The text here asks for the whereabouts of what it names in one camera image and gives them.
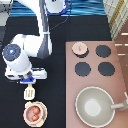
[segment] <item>table surface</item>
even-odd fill
[[[126,87],[115,47],[112,41],[83,41],[89,49],[89,54],[85,58],[79,58],[72,52],[72,46],[76,43],[66,43],[66,128],[90,128],[84,124],[76,114],[75,100],[78,93],[86,87],[97,86],[106,90],[114,100],[114,103],[121,103],[125,100],[124,92]],[[111,55],[102,58],[95,50],[99,45],[107,45],[111,48]],[[78,62],[86,62],[91,67],[88,76],[81,77],[75,73],[75,65]],[[101,62],[110,62],[115,67],[112,76],[102,76],[98,71]],[[113,121],[105,128],[128,128],[128,110],[116,111]]]

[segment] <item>bowl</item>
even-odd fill
[[[91,127],[105,127],[114,118],[112,97],[99,87],[87,87],[79,92],[75,107],[78,117]]]
[[[40,109],[40,113],[38,114],[39,119],[36,121],[32,120],[32,116],[34,115],[33,113],[33,107],[38,107]],[[44,111],[43,108],[41,107],[41,105],[37,104],[37,103],[33,103],[29,106],[26,107],[26,109],[24,110],[24,120],[28,125],[36,125],[37,123],[39,123],[41,121],[41,119],[43,118],[44,115]]]

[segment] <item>small brown object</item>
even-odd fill
[[[33,108],[33,112],[34,112],[34,114],[39,114],[39,113],[40,113],[39,107],[35,106],[35,107]]]
[[[33,117],[32,117],[32,120],[33,121],[37,121],[39,119],[39,116],[38,115],[34,115]]]
[[[87,50],[88,49],[87,49],[86,44],[84,44],[82,42],[77,42],[72,47],[72,51],[76,55],[83,55],[87,52]]]

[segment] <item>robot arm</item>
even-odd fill
[[[28,56],[45,59],[52,53],[52,43],[50,39],[45,1],[17,1],[29,7],[36,14],[40,36],[18,34],[12,39],[10,44],[5,46],[2,52],[3,59],[7,64],[5,75],[8,77],[12,74],[11,76],[14,76],[14,78],[8,78],[17,79],[19,78],[17,76],[25,76],[33,73],[32,75],[35,74],[35,77],[44,79],[47,75],[45,70],[32,71],[32,64],[29,61]]]
[[[21,4],[29,7],[37,16],[39,34],[16,35],[11,44],[17,44],[28,56],[44,59],[52,53],[52,43],[50,39],[47,12],[44,0],[17,0]]]

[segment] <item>dark table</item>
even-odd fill
[[[66,17],[49,17],[50,29],[64,21]],[[36,17],[10,17],[2,49],[10,43],[16,34],[38,35]],[[37,80],[33,101],[43,102],[48,108],[48,118],[43,128],[66,128],[66,58],[67,41],[110,41],[107,16],[70,17],[63,25],[51,31],[53,53],[47,59],[30,58],[35,68],[45,68],[46,80]],[[5,78],[6,64],[0,54],[0,128],[28,128],[23,120],[26,101],[23,98],[26,85]]]

